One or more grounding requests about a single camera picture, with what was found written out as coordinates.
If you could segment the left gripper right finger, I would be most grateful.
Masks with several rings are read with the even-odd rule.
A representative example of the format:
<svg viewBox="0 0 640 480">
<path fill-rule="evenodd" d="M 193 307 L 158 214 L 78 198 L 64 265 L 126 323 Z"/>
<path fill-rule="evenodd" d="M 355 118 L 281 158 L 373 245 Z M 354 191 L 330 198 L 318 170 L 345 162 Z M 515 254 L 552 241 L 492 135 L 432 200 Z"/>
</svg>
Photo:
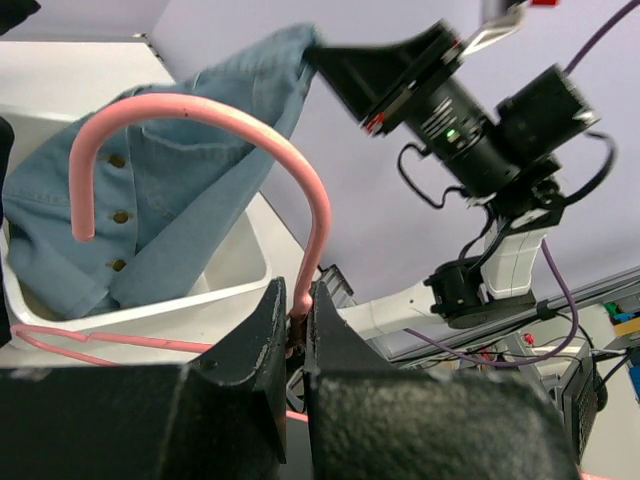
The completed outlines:
<svg viewBox="0 0 640 480">
<path fill-rule="evenodd" d="M 576 479 L 559 415 L 514 372 L 403 370 L 311 291 L 304 391 L 317 479 Z"/>
</svg>

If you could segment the pink wire hanger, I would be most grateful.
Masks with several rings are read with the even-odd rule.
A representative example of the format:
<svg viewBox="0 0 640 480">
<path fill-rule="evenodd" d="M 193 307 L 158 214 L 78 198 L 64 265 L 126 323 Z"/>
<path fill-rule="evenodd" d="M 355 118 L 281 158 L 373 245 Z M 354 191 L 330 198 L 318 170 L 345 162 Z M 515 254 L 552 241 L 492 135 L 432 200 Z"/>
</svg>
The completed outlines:
<svg viewBox="0 0 640 480">
<path fill-rule="evenodd" d="M 297 99 L 262 106 L 247 95 L 133 96 L 19 162 L 3 189 L 7 261 L 56 319 L 21 319 L 18 337 L 54 352 L 47 336 L 105 341 L 118 323 L 192 319 L 221 298 L 193 286 L 274 162 L 300 182 L 312 209 L 291 311 L 302 319 L 331 219 L 321 181 L 289 144 L 301 108 Z"/>
</svg>

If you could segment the blue denim skirt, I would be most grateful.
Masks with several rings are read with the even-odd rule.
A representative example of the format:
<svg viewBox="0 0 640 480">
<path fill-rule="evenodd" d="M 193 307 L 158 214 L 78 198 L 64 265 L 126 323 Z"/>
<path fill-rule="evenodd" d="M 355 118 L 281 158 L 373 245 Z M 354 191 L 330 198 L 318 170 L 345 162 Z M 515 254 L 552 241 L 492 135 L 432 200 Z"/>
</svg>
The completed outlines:
<svg viewBox="0 0 640 480">
<path fill-rule="evenodd" d="M 250 142 L 197 121 L 131 125 L 101 147 L 95 236 L 74 240 L 69 152 L 73 123 L 6 177 L 7 260 L 58 320 L 186 296 L 273 166 Z"/>
</svg>

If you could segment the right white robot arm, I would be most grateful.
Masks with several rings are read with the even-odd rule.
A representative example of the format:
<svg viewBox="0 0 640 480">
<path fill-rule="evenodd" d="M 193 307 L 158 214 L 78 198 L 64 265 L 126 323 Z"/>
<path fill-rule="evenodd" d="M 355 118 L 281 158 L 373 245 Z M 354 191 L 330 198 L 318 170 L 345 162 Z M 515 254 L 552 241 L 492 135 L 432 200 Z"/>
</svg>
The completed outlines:
<svg viewBox="0 0 640 480">
<path fill-rule="evenodd" d="M 371 318 L 390 330 L 440 321 L 462 330 L 532 308 L 532 269 L 544 238 L 567 207 L 602 183 L 597 175 L 566 195 L 556 181 L 557 148 L 592 135 L 598 119 L 559 66 L 502 100 L 495 117 L 456 80 L 470 53 L 503 35 L 488 28 L 463 40 L 438 22 L 400 43 L 305 51 L 368 134 L 407 127 L 412 149 L 436 157 L 455 178 L 454 191 L 488 217 L 481 254 L 463 251 L 421 285 L 359 307 L 353 321 Z"/>
</svg>

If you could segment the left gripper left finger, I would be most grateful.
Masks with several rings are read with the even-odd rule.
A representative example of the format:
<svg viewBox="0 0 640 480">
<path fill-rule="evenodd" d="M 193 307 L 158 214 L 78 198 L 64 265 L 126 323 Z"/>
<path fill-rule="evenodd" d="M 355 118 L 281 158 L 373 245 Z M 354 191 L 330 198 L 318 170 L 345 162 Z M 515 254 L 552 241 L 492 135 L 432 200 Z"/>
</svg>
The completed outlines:
<svg viewBox="0 0 640 480">
<path fill-rule="evenodd" d="M 274 479 L 286 460 L 286 287 L 183 364 L 5 369 L 5 479 Z"/>
</svg>

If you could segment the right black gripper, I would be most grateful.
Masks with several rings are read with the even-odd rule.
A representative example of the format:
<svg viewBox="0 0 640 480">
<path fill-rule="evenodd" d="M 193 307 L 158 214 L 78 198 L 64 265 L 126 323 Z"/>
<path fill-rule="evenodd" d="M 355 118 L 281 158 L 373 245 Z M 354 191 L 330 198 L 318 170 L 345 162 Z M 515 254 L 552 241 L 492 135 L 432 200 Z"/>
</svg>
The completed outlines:
<svg viewBox="0 0 640 480">
<path fill-rule="evenodd" d="M 404 124 L 440 160 L 495 163 L 491 122 L 457 81 L 463 41 L 441 20 L 424 34 L 370 46 L 314 46 L 304 59 L 373 135 Z"/>
</svg>

